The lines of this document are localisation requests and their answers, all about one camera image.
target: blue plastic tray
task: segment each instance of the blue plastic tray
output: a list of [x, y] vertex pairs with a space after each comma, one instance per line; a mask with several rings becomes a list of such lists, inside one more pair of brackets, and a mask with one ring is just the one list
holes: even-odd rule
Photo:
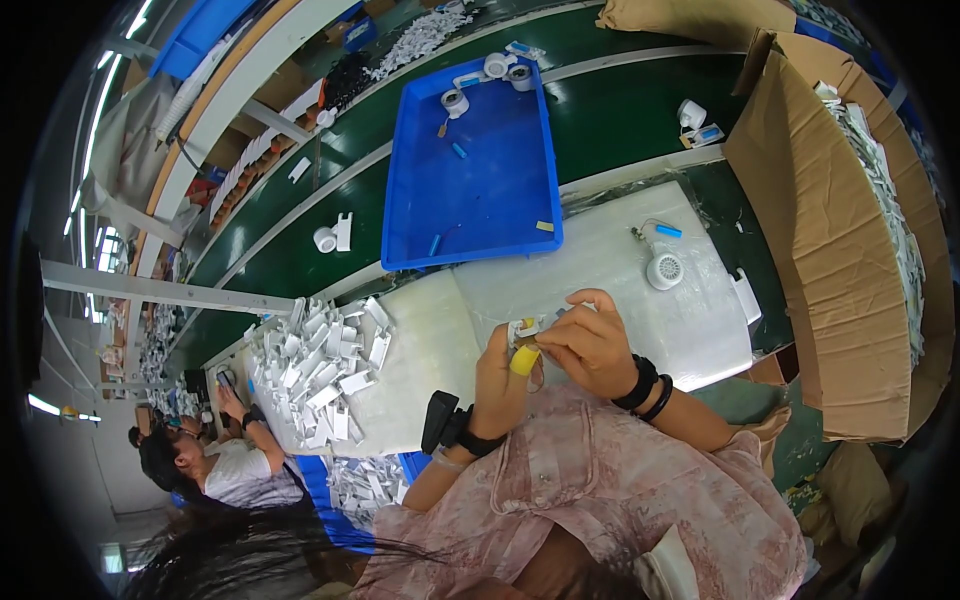
[[361, 48], [376, 39], [376, 25], [373, 19], [364, 17], [344, 32], [344, 50], [359, 52]]
[[[407, 476], [407, 482], [412, 483], [420, 472], [430, 463], [430, 457], [422, 452], [406, 452], [399, 455], [400, 465]], [[324, 530], [330, 542], [354, 552], [373, 554], [373, 536], [365, 531], [353, 527], [343, 513], [330, 508], [330, 488], [326, 486], [326, 466], [319, 456], [298, 456], [297, 464], [303, 473], [303, 484], [313, 504], [317, 508], [317, 515], [324, 522]], [[354, 544], [360, 540], [369, 542], [370, 547], [357, 547]]]
[[[552, 252], [564, 242], [556, 158], [537, 64], [535, 89], [507, 82], [464, 88], [469, 110], [450, 119], [440, 96], [483, 59], [408, 83], [396, 118], [380, 260], [384, 269]], [[460, 158], [452, 144], [467, 153]], [[554, 225], [537, 229], [537, 221]], [[430, 256], [435, 236], [441, 240]]]
[[150, 67], [150, 77], [169, 73], [190, 77], [214, 44], [256, 0], [197, 0]]

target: window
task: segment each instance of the window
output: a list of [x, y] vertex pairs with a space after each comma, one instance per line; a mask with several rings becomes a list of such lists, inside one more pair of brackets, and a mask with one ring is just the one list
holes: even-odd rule
[[104, 232], [104, 243], [100, 249], [100, 258], [97, 259], [97, 271], [115, 273], [123, 251], [124, 243], [117, 234], [117, 230], [107, 228]]

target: black wristband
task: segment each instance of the black wristband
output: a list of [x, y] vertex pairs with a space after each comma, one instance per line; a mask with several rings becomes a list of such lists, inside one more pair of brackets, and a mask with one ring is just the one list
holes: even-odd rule
[[663, 391], [660, 392], [660, 397], [657, 398], [657, 402], [647, 412], [642, 415], [637, 415], [646, 422], [656, 419], [660, 411], [663, 410], [663, 407], [666, 406], [667, 400], [673, 395], [673, 377], [670, 375], [661, 375], [660, 378], [663, 379]]
[[636, 364], [636, 370], [639, 372], [639, 376], [636, 378], [636, 385], [626, 396], [616, 399], [612, 398], [613, 404], [616, 404], [625, 411], [632, 411], [646, 401], [658, 379], [657, 367], [646, 358], [634, 354], [634, 364]]

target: white plastic clip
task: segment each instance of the white plastic clip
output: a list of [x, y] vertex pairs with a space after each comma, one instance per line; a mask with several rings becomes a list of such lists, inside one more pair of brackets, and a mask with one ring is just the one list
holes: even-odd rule
[[306, 170], [310, 168], [310, 159], [304, 156], [300, 159], [300, 162], [297, 163], [297, 166], [294, 167], [294, 170], [290, 172], [290, 175], [287, 176], [287, 179], [292, 181], [294, 184], [300, 180], [300, 176], [306, 173]]
[[337, 234], [337, 252], [350, 252], [350, 229], [353, 227], [353, 213], [340, 213], [337, 216], [337, 225], [333, 232]]

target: metal frame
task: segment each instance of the metal frame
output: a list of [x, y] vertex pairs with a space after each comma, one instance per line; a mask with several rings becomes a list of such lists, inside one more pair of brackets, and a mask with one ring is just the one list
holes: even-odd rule
[[[294, 301], [286, 298], [217, 290], [199, 285], [159, 281], [148, 277], [118, 275], [50, 260], [42, 260], [40, 263], [44, 287], [68, 292], [91, 293], [94, 296], [109, 298], [129, 298], [137, 305], [148, 301], [254, 315], [267, 313], [288, 315], [294, 310]], [[128, 345], [131, 342], [135, 343], [135, 340], [128, 339]]]

